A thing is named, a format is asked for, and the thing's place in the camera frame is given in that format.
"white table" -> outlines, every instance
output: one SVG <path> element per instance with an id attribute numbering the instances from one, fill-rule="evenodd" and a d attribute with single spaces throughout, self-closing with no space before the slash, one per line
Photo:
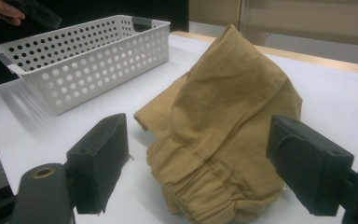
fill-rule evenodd
<path id="1" fill-rule="evenodd" d="M 0 85 L 0 160 L 13 192 L 21 176 L 49 162 L 65 163 L 65 153 L 99 120 L 126 113 L 130 160 L 117 182 L 105 214 L 76 215 L 78 224 L 188 223 L 172 216 L 161 188 L 146 164 L 155 140 L 133 114 L 185 73 L 210 43 L 170 35 L 167 63 L 59 116 L 41 105 L 20 80 Z M 301 120 L 355 155 L 358 170 L 358 74 L 268 55 L 292 79 L 304 102 Z M 254 223 L 340 223 L 337 217 L 313 217 L 290 189 Z"/>

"finger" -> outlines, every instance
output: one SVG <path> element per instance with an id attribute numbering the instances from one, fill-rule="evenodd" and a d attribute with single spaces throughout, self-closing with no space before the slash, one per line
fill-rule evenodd
<path id="1" fill-rule="evenodd" d="M 0 14 L 9 16 L 9 17 L 22 17 L 25 18 L 25 15 L 16 9 L 15 7 L 0 1 Z"/>
<path id="2" fill-rule="evenodd" d="M 16 18 L 16 17 L 7 17 L 7 16 L 0 15 L 0 19 L 3 20 L 3 21 L 8 22 L 10 24 L 13 24 L 13 25 L 20 25 L 21 24 L 21 20 L 19 18 Z"/>

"dark object in hand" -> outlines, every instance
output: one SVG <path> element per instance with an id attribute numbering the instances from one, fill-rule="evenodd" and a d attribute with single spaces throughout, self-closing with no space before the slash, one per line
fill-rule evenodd
<path id="1" fill-rule="evenodd" d="M 62 21 L 62 18 L 38 3 L 35 0 L 7 0 L 13 7 L 22 11 L 25 15 L 31 17 L 34 21 L 39 22 L 49 29 L 57 29 Z"/>

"folded garment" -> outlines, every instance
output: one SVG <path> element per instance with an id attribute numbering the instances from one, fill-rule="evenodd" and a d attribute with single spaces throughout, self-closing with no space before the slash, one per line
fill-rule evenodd
<path id="1" fill-rule="evenodd" d="M 147 162 L 173 214 L 193 223 L 247 223 L 283 182 L 266 158 L 272 115 L 299 119 L 287 75 L 234 26 L 134 117 L 158 138 Z"/>

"tan cloth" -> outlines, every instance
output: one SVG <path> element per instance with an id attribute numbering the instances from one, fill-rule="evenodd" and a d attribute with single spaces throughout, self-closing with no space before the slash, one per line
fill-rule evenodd
<path id="1" fill-rule="evenodd" d="M 158 140 L 147 162 L 172 213 L 250 222 L 282 192 L 266 158 L 270 118 L 299 119 L 287 75 L 229 26 L 199 61 L 135 114 Z"/>

